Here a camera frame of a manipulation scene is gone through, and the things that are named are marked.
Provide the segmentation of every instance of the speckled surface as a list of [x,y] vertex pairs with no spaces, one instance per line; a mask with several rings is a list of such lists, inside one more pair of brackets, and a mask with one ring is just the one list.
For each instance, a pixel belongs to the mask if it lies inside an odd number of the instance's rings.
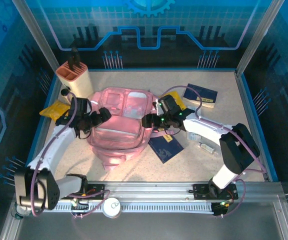
[[[202,108],[202,115],[214,121],[248,126],[242,100],[233,72],[208,71],[95,71],[90,72],[95,91],[107,87],[124,87],[150,90],[159,95],[175,85],[195,84],[218,91],[215,107]],[[53,131],[51,124],[49,134]],[[144,182],[193,182],[208,181],[223,165],[220,154],[210,154],[198,148],[194,141],[186,140],[186,132],[177,134],[176,139],[184,150],[162,164],[151,147],[142,152],[140,157],[127,161],[106,172],[101,161],[92,153],[86,140],[75,139],[65,151],[56,173],[60,179],[68,173],[83,174],[89,181],[144,181]],[[252,163],[250,168],[259,169]],[[243,176],[246,181],[263,181],[263,176],[250,172]]]

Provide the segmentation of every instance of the aluminum frame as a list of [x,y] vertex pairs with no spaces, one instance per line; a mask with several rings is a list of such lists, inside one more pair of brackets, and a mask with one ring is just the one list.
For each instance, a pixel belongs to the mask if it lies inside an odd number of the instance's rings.
[[276,15],[279,13],[281,6],[283,5],[284,0],[272,0],[269,7],[267,8],[262,20],[260,21],[254,35],[249,42],[242,58],[240,59],[239,64],[237,65],[236,71],[237,75],[241,76],[251,61],[254,53],[258,49],[262,39],[267,34],[273,20]]
[[[194,200],[193,194],[188,190],[193,184],[207,182],[102,182],[92,181],[92,184],[105,184],[111,191],[110,197],[115,197],[121,203],[208,203],[211,200]],[[241,196],[244,187],[237,182],[237,191]],[[281,235],[288,240],[288,203],[280,182],[246,182],[246,194],[243,204],[247,203],[273,203],[276,213],[276,222],[280,227]],[[0,240],[13,240],[20,229],[20,220],[11,216],[12,203],[8,212]]]
[[24,20],[26,26],[28,27],[30,33],[35,39],[40,50],[44,54],[46,60],[48,61],[48,64],[55,73],[56,69],[58,69],[58,67],[60,66],[59,62],[56,59],[31,9],[24,0],[12,0],[12,2],[14,3],[22,19]]
[[274,170],[272,171],[270,168],[269,162],[270,163],[272,162],[271,156],[270,153],[268,152],[267,143],[265,142],[265,140],[262,141],[261,139],[260,131],[256,124],[255,113],[254,111],[252,111],[251,103],[249,101],[248,93],[246,91],[246,86],[243,82],[242,77],[239,76],[237,73],[235,74],[235,79],[242,100],[242,104],[244,106],[244,111],[248,121],[250,133],[259,148],[259,152],[261,153],[259,156],[259,160],[262,163],[264,163],[264,166],[266,167],[267,170],[267,173],[264,174],[264,178],[270,182],[276,182],[278,178],[275,171]]

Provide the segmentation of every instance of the metal pole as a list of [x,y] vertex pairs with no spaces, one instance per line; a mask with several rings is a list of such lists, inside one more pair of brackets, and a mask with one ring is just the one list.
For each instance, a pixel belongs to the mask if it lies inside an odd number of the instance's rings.
[[240,62],[236,68],[237,76],[241,76],[242,73],[245,71],[247,65],[251,61],[255,51],[258,49],[262,39],[266,35],[271,26],[273,20],[275,19],[276,15],[278,14],[284,0],[273,0],[269,5],[264,17],[260,21],[253,38],[251,39],[247,49],[240,59]]
[[103,59],[104,67],[105,67],[105,69],[106,69],[105,56],[102,56],[102,59]]
[[202,55],[199,55],[199,58],[198,58],[198,63],[197,63],[197,69],[199,68],[199,66],[200,66],[200,61],[201,61],[201,59],[202,59]]
[[115,53],[116,53],[116,59],[117,59],[117,64],[118,64],[118,68],[120,69],[121,67],[120,67],[120,58],[119,58],[119,51],[115,51]]
[[259,93],[254,97],[253,103],[255,104],[256,101],[259,100],[259,98],[263,95],[263,93],[266,91],[267,87],[264,88],[264,90],[260,90]]
[[28,27],[30,33],[32,34],[33,38],[35,39],[37,45],[39,46],[40,50],[44,54],[48,64],[55,72],[58,69],[59,62],[56,59],[48,41],[46,40],[42,30],[40,29],[36,19],[32,11],[30,10],[29,6],[24,0],[12,0],[15,7],[17,8],[20,16],[24,20],[26,26]]

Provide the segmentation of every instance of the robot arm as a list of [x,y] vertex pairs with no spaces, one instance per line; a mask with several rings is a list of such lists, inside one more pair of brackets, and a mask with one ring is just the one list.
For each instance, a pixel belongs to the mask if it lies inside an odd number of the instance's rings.
[[[19,170],[14,175],[16,202],[22,207],[31,207],[31,198],[34,198],[36,210],[55,208],[63,197],[76,192],[85,192],[87,179],[83,175],[67,175],[60,180],[54,179],[56,168],[67,147],[79,136],[80,131],[90,134],[93,127],[97,127],[110,119],[111,114],[106,108],[91,113],[91,104],[86,98],[77,98],[77,106],[72,101],[68,116],[64,113],[57,121],[50,140],[45,144],[40,153],[28,164],[27,168]],[[69,126],[58,134],[73,116],[76,114]],[[45,148],[51,143],[42,158]],[[31,196],[31,183],[35,169],[39,173],[36,177],[34,196]]]
[[173,126],[183,131],[199,134],[220,146],[224,164],[208,183],[209,192],[215,198],[254,161],[245,147],[228,130],[237,134],[256,157],[260,155],[260,150],[250,132],[241,123],[235,126],[223,125],[205,117],[196,116],[194,110],[188,108],[182,110],[171,95],[161,97],[155,106],[158,114],[144,116],[142,118],[144,127],[151,128],[153,125],[167,129]]

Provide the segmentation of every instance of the blue border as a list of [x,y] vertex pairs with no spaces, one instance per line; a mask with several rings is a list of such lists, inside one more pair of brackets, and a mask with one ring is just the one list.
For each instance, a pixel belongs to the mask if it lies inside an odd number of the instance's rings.
[[279,181],[278,175],[276,174],[275,167],[274,167],[274,164],[273,164],[273,161],[272,161],[272,157],[271,157],[268,145],[267,145],[265,137],[264,137],[264,133],[263,133],[263,130],[262,130],[262,127],[261,127],[261,123],[260,123],[259,117],[256,114],[256,109],[255,109],[255,106],[254,106],[254,103],[253,103],[253,99],[252,99],[252,96],[251,96],[251,92],[250,92],[249,86],[248,86],[248,84],[246,82],[246,78],[244,76],[244,73],[241,75],[241,79],[243,81],[243,85],[244,85],[244,88],[245,88],[247,99],[249,101],[249,105],[250,105],[252,114],[253,114],[254,119],[255,119],[255,124],[256,124],[257,130],[258,130],[259,138],[260,138],[260,140],[262,142],[264,153],[266,155],[267,165],[268,165],[270,174],[272,176],[271,180],[273,182],[278,182]]
[[[136,39],[137,39],[137,47],[138,49],[140,50],[157,50],[160,48],[161,46],[161,39],[162,39],[162,34],[161,34],[161,31],[163,29],[175,29],[176,30],[176,34],[178,35],[187,35],[201,50],[226,50],[226,51],[235,51],[237,50],[240,45],[242,44],[242,41],[244,39],[244,36],[246,34],[246,32],[248,31],[249,29],[249,26],[253,20],[253,17],[255,15],[255,12],[257,11],[258,7],[259,7],[259,4],[260,4],[261,0],[258,0],[246,25],[245,25],[245,28],[238,40],[238,43],[235,47],[206,47],[206,46],[203,46],[194,36],[193,34],[190,32],[190,31],[182,31],[181,30],[181,27],[179,25],[163,25],[163,26],[160,26],[157,30],[157,43],[156,43],[156,46],[141,46],[141,35],[140,35],[140,29],[137,27],[137,26],[118,26],[117,27],[117,31],[110,31],[108,32],[99,42],[98,44],[95,46],[95,47],[80,47],[78,48],[78,50],[80,51],[96,51],[100,48],[100,46],[102,46],[102,44],[110,37],[110,36],[113,36],[113,35],[122,35],[122,30],[135,30],[136,31]],[[71,51],[72,49],[71,48],[64,48],[62,47],[52,25],[51,25],[51,22],[47,16],[47,14],[45,13],[44,11],[44,8],[42,7],[41,3],[38,2],[39,4],[39,8],[46,20],[46,23],[49,27],[49,30],[51,32],[51,34],[53,35],[53,38],[57,44],[57,47],[61,50],[61,51]]]
[[89,72],[177,72],[177,71],[198,71],[198,72],[235,72],[236,68],[89,68]]
[[[54,90],[54,87],[55,87],[56,80],[57,80],[57,77],[56,77],[56,74],[54,73],[53,80],[52,80],[52,83],[51,83],[51,85],[49,87],[48,95],[47,95],[47,98],[45,100],[45,104],[44,104],[44,108],[43,109],[47,108],[49,106],[49,104],[50,104],[50,100],[51,100],[51,96],[52,96],[52,93],[53,93],[53,90]],[[27,166],[33,160],[33,154],[34,154],[36,145],[38,144],[38,140],[39,140],[39,137],[40,137],[40,134],[41,134],[42,125],[43,125],[44,120],[45,120],[45,117],[44,116],[40,116],[39,122],[38,122],[38,125],[37,125],[37,129],[36,129],[36,132],[35,132],[35,136],[34,136],[32,145],[30,147],[25,166]]]

